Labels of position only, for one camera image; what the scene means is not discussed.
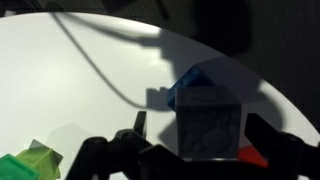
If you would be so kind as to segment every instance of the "red object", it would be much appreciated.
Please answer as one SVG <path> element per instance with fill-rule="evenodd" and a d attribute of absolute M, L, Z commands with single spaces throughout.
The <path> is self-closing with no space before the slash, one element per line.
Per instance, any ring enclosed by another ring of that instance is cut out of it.
<path fill-rule="evenodd" d="M 268 162 L 261 156 L 253 146 L 246 146 L 239 149 L 238 160 L 253 163 L 267 168 Z"/>

